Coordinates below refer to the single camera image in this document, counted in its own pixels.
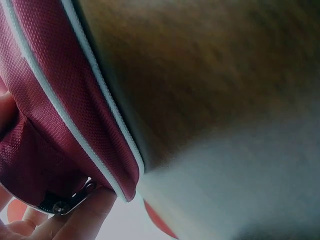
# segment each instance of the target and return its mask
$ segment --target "white zipper trim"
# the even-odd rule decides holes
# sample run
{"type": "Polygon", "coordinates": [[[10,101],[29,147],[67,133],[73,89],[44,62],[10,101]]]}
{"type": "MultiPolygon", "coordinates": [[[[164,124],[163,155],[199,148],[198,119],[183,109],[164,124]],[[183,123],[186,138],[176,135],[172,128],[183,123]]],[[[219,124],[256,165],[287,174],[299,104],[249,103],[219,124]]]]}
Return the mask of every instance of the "white zipper trim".
{"type": "Polygon", "coordinates": [[[113,188],[114,192],[117,196],[121,197],[123,200],[126,201],[126,197],[124,192],[122,191],[119,183],[116,181],[115,177],[111,174],[109,169],[104,165],[103,161],[98,157],[98,155],[94,152],[88,142],[85,140],[84,136],[81,134],[71,117],[68,115],[66,110],[64,109],[63,105],[60,103],[59,99],[57,98],[54,90],[52,89],[50,83],[48,82],[45,74],[41,70],[35,56],[33,55],[26,36],[23,33],[21,26],[19,25],[18,18],[16,16],[14,7],[10,0],[3,0],[2,7],[4,10],[5,18],[10,26],[14,39],[17,45],[20,48],[21,53],[25,56],[27,63],[29,64],[34,76],[36,77],[38,83],[42,87],[45,95],[48,97],[49,101],[70,130],[74,138],[78,141],[80,146],[86,152],[86,154],[91,158],[103,176],[107,179],[110,183],[111,187],[113,188]]]}
{"type": "Polygon", "coordinates": [[[60,1],[64,7],[64,10],[65,10],[69,20],[70,20],[70,23],[73,27],[73,30],[76,34],[76,37],[77,37],[77,39],[80,43],[80,46],[84,52],[84,55],[86,56],[90,66],[91,66],[93,74],[94,74],[94,76],[99,84],[99,87],[103,93],[103,96],[104,96],[107,104],[110,107],[110,110],[115,118],[115,121],[118,124],[126,142],[128,143],[128,145],[130,147],[130,150],[133,153],[133,156],[134,156],[134,158],[138,164],[138,167],[139,167],[139,177],[141,178],[141,176],[145,173],[144,161],[141,157],[141,154],[139,152],[139,149],[138,149],[135,141],[133,140],[133,138],[132,138],[121,114],[120,114],[120,111],[119,111],[119,109],[118,109],[109,89],[108,89],[108,86],[106,85],[106,82],[101,74],[101,71],[99,69],[99,65],[98,65],[97,60],[95,58],[95,55],[91,49],[91,46],[88,42],[86,34],[85,34],[83,27],[80,23],[80,20],[77,16],[74,5],[71,0],[60,0],[60,1]]]}

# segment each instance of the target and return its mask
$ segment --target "metal zipper slider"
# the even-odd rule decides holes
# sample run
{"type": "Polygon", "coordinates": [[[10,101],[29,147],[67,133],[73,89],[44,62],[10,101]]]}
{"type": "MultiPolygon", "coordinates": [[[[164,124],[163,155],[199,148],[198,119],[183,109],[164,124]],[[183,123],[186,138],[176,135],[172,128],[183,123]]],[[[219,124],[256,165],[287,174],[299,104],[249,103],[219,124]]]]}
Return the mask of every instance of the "metal zipper slider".
{"type": "Polygon", "coordinates": [[[93,181],[87,182],[84,187],[76,193],[69,201],[58,201],[53,205],[53,214],[64,216],[81,204],[87,196],[97,188],[97,184],[93,181]]]}

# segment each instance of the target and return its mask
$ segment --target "red fabric pouch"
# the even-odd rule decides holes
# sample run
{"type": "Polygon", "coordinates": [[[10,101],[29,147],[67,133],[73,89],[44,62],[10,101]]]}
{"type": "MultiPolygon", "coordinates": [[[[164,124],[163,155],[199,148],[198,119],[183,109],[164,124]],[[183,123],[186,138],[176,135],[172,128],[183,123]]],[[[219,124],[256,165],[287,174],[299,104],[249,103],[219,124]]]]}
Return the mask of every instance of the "red fabric pouch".
{"type": "Polygon", "coordinates": [[[48,213],[94,183],[134,198],[144,163],[71,1],[1,1],[0,79],[19,110],[0,143],[8,191],[48,213]]]}

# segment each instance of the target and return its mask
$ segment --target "brown wooden surface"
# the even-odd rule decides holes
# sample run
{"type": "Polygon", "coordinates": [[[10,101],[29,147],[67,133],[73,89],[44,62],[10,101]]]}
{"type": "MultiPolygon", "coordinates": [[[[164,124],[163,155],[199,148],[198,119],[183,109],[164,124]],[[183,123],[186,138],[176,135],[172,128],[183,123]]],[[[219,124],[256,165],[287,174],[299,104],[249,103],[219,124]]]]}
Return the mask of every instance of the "brown wooden surface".
{"type": "Polygon", "coordinates": [[[319,1],[79,3],[182,240],[320,236],[319,1]]]}

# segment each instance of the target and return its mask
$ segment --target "white surface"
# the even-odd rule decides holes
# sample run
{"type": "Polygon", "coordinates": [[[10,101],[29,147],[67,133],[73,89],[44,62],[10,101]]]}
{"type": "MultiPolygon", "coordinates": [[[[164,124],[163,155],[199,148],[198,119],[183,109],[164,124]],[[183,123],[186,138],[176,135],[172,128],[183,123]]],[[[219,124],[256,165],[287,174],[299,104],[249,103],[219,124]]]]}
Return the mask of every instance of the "white surface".
{"type": "MultiPolygon", "coordinates": [[[[6,224],[7,208],[0,213],[6,224]]],[[[117,199],[96,240],[172,240],[152,223],[139,195],[130,203],[117,199]]]]}

